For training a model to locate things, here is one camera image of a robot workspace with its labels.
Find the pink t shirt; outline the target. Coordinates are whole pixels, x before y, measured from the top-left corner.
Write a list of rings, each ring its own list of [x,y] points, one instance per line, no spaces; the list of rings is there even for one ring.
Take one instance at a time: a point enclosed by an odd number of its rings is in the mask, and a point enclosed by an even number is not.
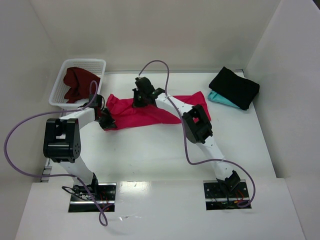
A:
[[[119,99],[113,94],[109,95],[106,107],[111,117],[115,120],[115,127],[107,128],[107,131],[157,124],[174,125],[181,123],[178,117],[153,105],[134,108],[132,104],[132,98]]]

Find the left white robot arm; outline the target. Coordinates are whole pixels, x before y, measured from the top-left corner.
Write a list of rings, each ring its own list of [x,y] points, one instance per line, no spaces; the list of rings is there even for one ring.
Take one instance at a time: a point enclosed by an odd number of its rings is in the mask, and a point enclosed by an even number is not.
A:
[[[116,121],[104,106],[101,95],[90,95],[90,106],[60,118],[49,118],[45,125],[44,156],[62,166],[72,176],[74,193],[85,192],[86,188],[94,196],[99,195],[99,182],[81,158],[80,129],[97,122],[103,130],[116,129]]]

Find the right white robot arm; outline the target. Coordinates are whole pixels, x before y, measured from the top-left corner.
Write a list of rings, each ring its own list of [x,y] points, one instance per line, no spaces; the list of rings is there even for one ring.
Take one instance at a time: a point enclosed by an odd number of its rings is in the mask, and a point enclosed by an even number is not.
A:
[[[230,163],[226,162],[219,149],[212,130],[212,124],[202,105],[191,105],[174,96],[167,95],[162,88],[154,88],[146,77],[135,78],[133,107],[142,108],[152,105],[178,118],[186,141],[197,145],[210,162],[219,188],[229,197],[240,183],[240,177]]]

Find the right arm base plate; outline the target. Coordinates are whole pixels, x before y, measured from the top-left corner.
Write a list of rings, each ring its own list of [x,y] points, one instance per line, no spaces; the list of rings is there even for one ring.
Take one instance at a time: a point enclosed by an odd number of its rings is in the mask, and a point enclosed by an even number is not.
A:
[[[227,197],[217,181],[204,181],[204,197],[206,210],[241,209],[238,204],[247,204],[250,200],[247,184],[242,180]]]

